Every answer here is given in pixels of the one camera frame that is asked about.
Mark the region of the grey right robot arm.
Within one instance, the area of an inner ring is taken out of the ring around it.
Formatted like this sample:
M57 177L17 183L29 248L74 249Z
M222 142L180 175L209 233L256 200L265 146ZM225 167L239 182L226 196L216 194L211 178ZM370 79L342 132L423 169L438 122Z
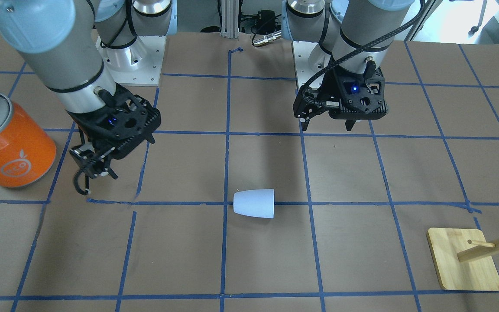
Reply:
M175 0L0 0L0 33L64 104L87 141L75 174L117 179L110 163L152 136L161 114L112 71L150 69L142 37L178 31Z

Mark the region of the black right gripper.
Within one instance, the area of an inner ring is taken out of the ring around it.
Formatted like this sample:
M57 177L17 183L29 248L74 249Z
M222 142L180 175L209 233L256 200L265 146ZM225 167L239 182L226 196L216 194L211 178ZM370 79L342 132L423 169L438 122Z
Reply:
M104 106L89 113L69 115L87 135L87 147L75 146L70 154L86 174L101 174L117 179L110 168L113 159L123 159L143 141L155 144L153 132L161 124L161 113L143 97L116 84L114 95L105 89L96 91Z

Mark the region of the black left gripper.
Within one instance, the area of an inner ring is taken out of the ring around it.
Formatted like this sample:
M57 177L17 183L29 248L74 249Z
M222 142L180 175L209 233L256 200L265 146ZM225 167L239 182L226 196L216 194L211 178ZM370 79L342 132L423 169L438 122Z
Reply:
M346 119L345 129L351 132L358 122L354 119L380 119L388 114L385 86L380 68L365 77L337 67L325 73L319 88L299 92L294 116L301 118L301 130L306 132L311 118L328 112L333 119Z

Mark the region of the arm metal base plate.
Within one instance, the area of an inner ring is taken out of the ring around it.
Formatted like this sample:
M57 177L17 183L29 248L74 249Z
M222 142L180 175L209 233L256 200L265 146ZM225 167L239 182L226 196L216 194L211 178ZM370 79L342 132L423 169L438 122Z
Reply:
M102 48L98 37L99 51L113 79L123 86L157 87L167 42L166 36L138 37L130 47L123 49Z
M333 58L315 42L294 41L292 49L297 79L295 93L297 94L299 88L315 73L329 65Z

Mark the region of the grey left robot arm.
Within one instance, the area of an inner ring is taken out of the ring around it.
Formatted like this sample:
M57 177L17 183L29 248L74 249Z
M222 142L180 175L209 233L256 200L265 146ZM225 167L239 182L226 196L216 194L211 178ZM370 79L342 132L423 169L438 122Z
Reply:
M299 80L293 114L306 131L328 113L351 131L359 120L389 112L381 63L393 38L418 19L404 21L412 0L285 0L282 37L316 43L325 64Z

